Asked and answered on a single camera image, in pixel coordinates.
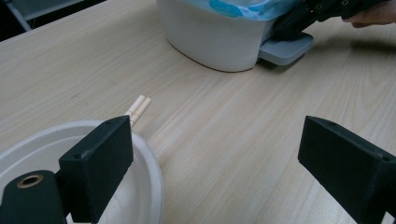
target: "wooden table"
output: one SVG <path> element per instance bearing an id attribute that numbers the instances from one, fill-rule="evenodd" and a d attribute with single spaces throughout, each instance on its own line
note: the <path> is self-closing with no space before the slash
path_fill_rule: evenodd
<path id="1" fill-rule="evenodd" d="M 166 41 L 155 1 L 107 0 L 0 43 L 0 150 L 144 94 L 134 131 L 161 165 L 163 223 L 354 223 L 297 161 L 304 117 L 396 154 L 396 29 L 306 31 L 296 63 L 223 73 Z"/>

